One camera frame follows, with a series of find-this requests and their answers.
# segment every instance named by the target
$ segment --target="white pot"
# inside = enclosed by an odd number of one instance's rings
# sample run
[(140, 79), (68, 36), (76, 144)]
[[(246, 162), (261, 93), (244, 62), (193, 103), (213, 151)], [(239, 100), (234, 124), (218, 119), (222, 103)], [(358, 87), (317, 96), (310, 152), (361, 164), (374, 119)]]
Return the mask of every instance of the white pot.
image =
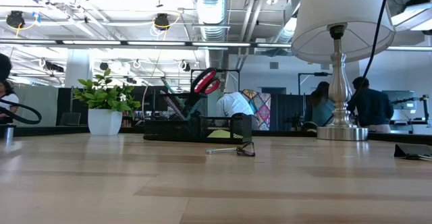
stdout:
[(113, 136), (119, 133), (122, 126), (122, 113), (110, 109), (89, 109), (88, 128), (90, 133), (98, 136)]

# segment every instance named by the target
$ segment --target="person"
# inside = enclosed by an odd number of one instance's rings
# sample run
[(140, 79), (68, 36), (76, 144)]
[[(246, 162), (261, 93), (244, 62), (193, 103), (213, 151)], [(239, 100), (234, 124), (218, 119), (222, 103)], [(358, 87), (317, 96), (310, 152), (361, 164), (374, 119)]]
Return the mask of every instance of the person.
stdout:
[(0, 81), (4, 81), (9, 77), (11, 69), (12, 65), (9, 57), (0, 53)]
[(357, 108), (358, 124), (369, 128), (372, 132), (390, 133), (390, 119), (394, 109), (389, 97), (377, 90), (369, 88), (369, 80), (362, 77), (356, 78), (352, 84), (356, 90), (356, 96), (348, 102), (347, 110), (354, 112)]
[[(11, 87), (11, 84), (7, 80), (0, 81), (0, 99), (3, 99), (4, 101), (9, 101), (13, 103), (19, 103), (18, 96), (15, 94), (14, 90)], [(12, 113), (16, 113), (18, 110), (18, 107), (11, 106), (7, 103), (0, 102), (0, 107), (3, 107)], [(0, 113), (0, 125), (12, 123), (13, 119), (11, 119), (9, 116), (7, 116), (4, 113)]]
[(329, 87), (328, 82), (320, 82), (317, 89), (312, 92), (304, 115), (305, 122), (313, 122), (321, 127), (331, 117), (335, 105), (329, 100)]
[(239, 92), (225, 93), (216, 103), (217, 117), (231, 117), (237, 113), (252, 116), (252, 130), (259, 130), (259, 121), (248, 101)]

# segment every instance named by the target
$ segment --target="lamp cord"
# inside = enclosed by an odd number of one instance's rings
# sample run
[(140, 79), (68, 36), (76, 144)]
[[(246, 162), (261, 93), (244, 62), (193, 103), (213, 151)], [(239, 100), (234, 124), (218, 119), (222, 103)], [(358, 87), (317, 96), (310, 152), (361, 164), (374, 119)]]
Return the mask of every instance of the lamp cord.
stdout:
[[(366, 70), (364, 71), (364, 74), (363, 74), (363, 77), (362, 77), (362, 83), (360, 84), (360, 87), (358, 87), (359, 89), (362, 88), (362, 86), (363, 86), (363, 84), (364, 84), (364, 82), (366, 80), (367, 73), (369, 72), (369, 69), (371, 68), (373, 57), (375, 56), (375, 49), (377, 47), (377, 41), (378, 41), (378, 36), (379, 36), (379, 29), (381, 28), (381, 21), (383, 19), (383, 14), (384, 14), (384, 11), (385, 11), (385, 4), (386, 3), (387, 3), (387, 0), (383, 0), (383, 3), (381, 4), (381, 10), (379, 11), (379, 16), (378, 16), (378, 21), (377, 21), (377, 28), (375, 29), (375, 37), (373, 38), (371, 58), (369, 59), (369, 62), (367, 63)], [(354, 95), (352, 96), (351, 100), (356, 98), (358, 92), (359, 92), (359, 90), (357, 90), (354, 93)], [(323, 127), (326, 126), (332, 118), (333, 118), (333, 116), (330, 116), (330, 118), (323, 124)]]

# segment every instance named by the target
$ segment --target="hair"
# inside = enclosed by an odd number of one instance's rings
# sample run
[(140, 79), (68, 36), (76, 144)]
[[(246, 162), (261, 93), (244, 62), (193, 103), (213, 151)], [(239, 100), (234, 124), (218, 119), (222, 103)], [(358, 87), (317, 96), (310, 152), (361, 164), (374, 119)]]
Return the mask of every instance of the hair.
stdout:
[(363, 82), (362, 85), (362, 81), (363, 81), (363, 77), (357, 77), (356, 79), (354, 79), (354, 81), (352, 81), (352, 85), (354, 86), (354, 89), (358, 90), (361, 88), (368, 88), (369, 87), (369, 80), (367, 78), (364, 79), (365, 81)]
[(0, 53), (0, 81), (4, 81), (9, 77), (11, 69), (12, 64), (9, 57)]
[(4, 85), (6, 95), (15, 94), (14, 88), (7, 80), (0, 80), (0, 84)]
[(318, 106), (323, 99), (326, 101), (329, 100), (329, 87), (330, 84), (328, 82), (320, 82), (318, 84), (317, 89), (315, 89), (315, 91), (310, 95), (310, 103), (312, 106)]

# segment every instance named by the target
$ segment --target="green plant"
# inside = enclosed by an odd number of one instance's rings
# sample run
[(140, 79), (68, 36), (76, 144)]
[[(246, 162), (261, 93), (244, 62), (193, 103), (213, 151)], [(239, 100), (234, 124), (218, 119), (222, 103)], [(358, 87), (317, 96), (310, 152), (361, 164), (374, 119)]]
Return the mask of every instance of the green plant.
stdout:
[(141, 103), (131, 95), (133, 86), (114, 86), (108, 88), (113, 80), (109, 77), (110, 69), (103, 75), (96, 75), (97, 81), (79, 79), (83, 90), (74, 89), (74, 98), (86, 103), (89, 109), (111, 109), (132, 113), (141, 107)]

